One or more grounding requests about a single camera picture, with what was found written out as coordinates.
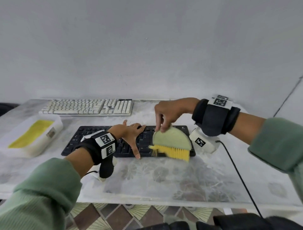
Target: yellow bristles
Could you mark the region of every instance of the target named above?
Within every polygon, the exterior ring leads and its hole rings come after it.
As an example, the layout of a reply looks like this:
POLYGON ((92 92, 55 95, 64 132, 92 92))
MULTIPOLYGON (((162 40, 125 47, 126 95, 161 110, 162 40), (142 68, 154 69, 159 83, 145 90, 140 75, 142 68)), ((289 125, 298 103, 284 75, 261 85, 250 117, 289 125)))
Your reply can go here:
POLYGON ((177 149, 162 145, 150 145, 149 148, 152 149, 156 154, 157 152, 165 153, 170 158, 189 161, 189 150, 186 149, 177 149))

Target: tile floor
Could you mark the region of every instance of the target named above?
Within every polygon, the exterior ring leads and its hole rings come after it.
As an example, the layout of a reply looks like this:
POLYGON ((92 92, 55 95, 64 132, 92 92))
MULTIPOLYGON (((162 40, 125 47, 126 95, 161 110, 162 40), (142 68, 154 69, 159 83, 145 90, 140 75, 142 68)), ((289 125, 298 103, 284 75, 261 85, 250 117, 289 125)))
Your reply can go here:
MULTIPOLYGON (((233 213, 247 212, 246 209, 231 210, 233 213)), ((134 230, 163 223, 164 214, 213 224, 212 217, 224 215, 224 211, 217 208, 77 203, 66 218, 66 230, 134 230)))

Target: white table surface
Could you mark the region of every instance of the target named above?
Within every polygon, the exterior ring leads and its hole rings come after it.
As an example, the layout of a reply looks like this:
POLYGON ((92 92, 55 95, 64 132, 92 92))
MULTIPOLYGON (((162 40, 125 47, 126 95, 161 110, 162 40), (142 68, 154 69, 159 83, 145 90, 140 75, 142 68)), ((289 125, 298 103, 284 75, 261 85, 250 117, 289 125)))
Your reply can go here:
MULTIPOLYGON (((0 117, 0 138, 36 114, 47 102, 29 100, 0 117)), ((129 123, 155 125, 153 108, 157 102, 135 101, 129 117, 61 117, 63 130, 40 156, 27 159, 0 154, 0 199, 7 199, 14 186, 27 178, 40 163, 52 157, 63 158, 61 152, 79 126, 114 125, 124 119, 129 123)), ((186 125, 190 132, 195 128, 189 114, 182 115, 175 125, 186 125)), ((220 135, 220 139, 259 207, 303 210, 287 175, 250 155, 248 146, 232 135, 220 135)), ((169 158, 118 158, 113 175, 105 182, 101 183, 91 175, 81 180, 83 186, 78 202, 253 208, 222 146, 213 154, 202 154, 197 150, 196 153, 189 163, 169 158)))

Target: white wall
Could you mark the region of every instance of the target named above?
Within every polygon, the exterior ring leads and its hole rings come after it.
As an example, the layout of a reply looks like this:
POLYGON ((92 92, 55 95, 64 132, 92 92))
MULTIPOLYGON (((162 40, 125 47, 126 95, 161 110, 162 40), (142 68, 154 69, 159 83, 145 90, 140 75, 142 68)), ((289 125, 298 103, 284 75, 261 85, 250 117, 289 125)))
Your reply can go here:
POLYGON ((1 0, 0 101, 230 96, 270 117, 303 73, 302 0, 1 0))
POLYGON ((283 117, 297 124, 303 125, 303 80, 290 95, 276 117, 283 117))

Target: black keyboard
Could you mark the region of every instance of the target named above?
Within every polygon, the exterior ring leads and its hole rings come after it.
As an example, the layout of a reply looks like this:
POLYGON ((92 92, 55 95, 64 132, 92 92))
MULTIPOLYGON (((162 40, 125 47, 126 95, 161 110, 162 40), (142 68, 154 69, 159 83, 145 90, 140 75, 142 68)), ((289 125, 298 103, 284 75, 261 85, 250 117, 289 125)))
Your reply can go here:
MULTIPOLYGON (((94 132, 100 131, 100 130, 109 130, 111 126, 80 126, 72 139, 69 141, 65 149, 62 151, 62 156, 69 155, 72 151, 74 151, 75 147, 80 143, 81 139, 85 135, 92 134, 94 132)), ((189 131, 187 126, 177 125, 174 126, 177 129, 180 129, 183 133, 185 133, 187 136, 189 136, 189 131)), ((151 157, 152 156, 152 150, 148 147, 149 145, 152 145, 152 136, 155 132, 155 126, 146 126, 143 133, 141 133, 137 139, 136 144, 138 147, 138 150, 140 152, 141 157, 151 157)), ((193 145, 191 143, 191 151, 190 156, 194 157, 196 155, 196 152, 193 148, 193 145)), ((118 140, 118 147, 116 151, 114 152, 115 157, 134 157, 134 154, 132 152, 132 149, 130 148, 129 144, 127 144, 123 139, 118 140)), ((165 157, 164 153, 158 153, 158 157, 165 157)))

